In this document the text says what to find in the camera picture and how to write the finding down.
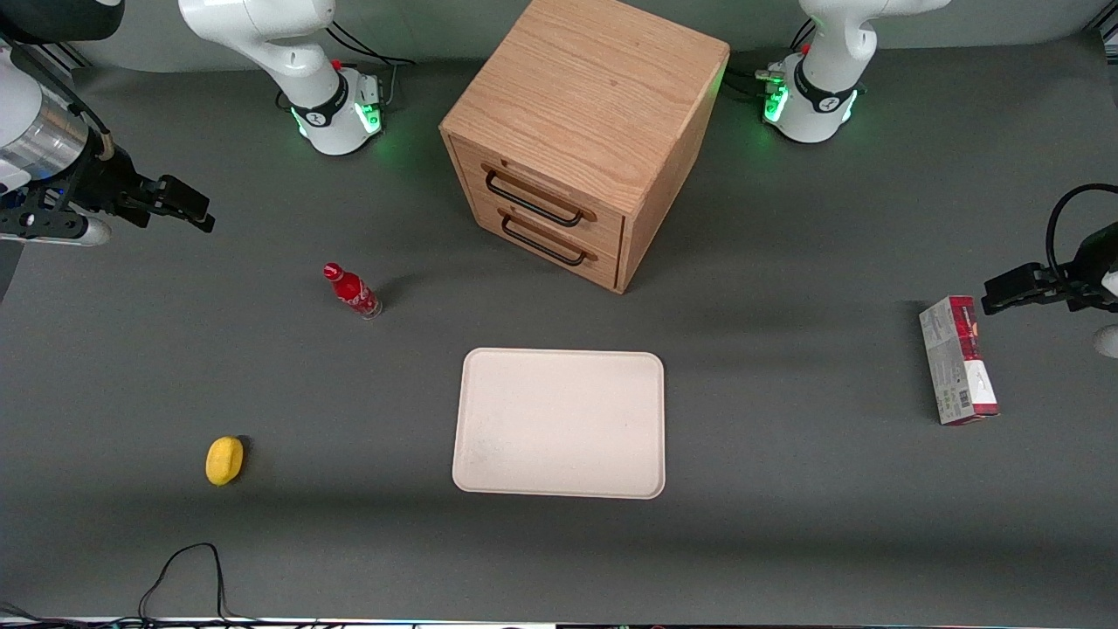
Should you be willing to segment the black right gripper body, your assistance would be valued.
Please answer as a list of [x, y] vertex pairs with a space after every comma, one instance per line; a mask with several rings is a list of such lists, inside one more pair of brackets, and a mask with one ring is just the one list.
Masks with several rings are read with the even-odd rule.
[[68, 203], [85, 211], [104, 212], [144, 228], [151, 216], [165, 216], [159, 198], [160, 184], [140, 175], [127, 151], [116, 149], [107, 160], [100, 159], [101, 139], [89, 132], [79, 158], [60, 174], [48, 179], [48, 187], [68, 196]]

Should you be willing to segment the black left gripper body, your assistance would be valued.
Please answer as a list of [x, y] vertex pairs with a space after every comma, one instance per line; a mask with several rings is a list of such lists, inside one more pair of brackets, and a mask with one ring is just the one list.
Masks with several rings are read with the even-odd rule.
[[1110, 223], [1082, 240], [1070, 263], [1057, 263], [1057, 223], [1046, 223], [1045, 254], [1050, 286], [1065, 290], [1067, 309], [1117, 311], [1115, 264], [1117, 264], [1117, 223]]

